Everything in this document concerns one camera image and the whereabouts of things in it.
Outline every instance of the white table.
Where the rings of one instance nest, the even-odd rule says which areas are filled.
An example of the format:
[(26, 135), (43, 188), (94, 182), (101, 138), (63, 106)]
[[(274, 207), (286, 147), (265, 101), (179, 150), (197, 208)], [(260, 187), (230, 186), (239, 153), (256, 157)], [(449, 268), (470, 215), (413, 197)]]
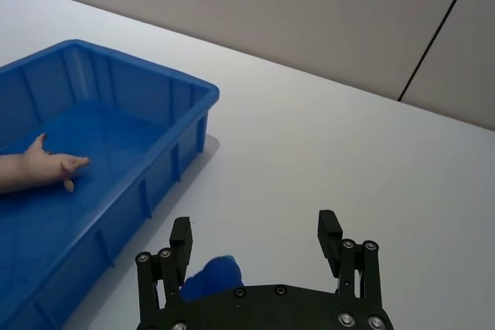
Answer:
[(221, 90), (207, 153), (66, 328), (135, 328), (134, 256), (167, 246), (177, 216), (193, 223), (190, 274), (231, 253), (245, 284), (333, 291), (316, 238), (318, 210), (328, 208), (344, 236), (381, 245), (396, 329), (493, 327), (493, 132), (70, 0), (0, 7), (0, 64), (85, 39)]

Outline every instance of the blue fabric object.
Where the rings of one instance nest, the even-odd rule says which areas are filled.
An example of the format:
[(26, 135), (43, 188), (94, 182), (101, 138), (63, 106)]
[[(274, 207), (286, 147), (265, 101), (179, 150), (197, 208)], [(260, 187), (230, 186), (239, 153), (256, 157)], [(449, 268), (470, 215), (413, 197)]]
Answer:
[(244, 286), (241, 269), (234, 257), (226, 255), (213, 258), (200, 272), (188, 278), (180, 296), (184, 301), (195, 301), (240, 286)]

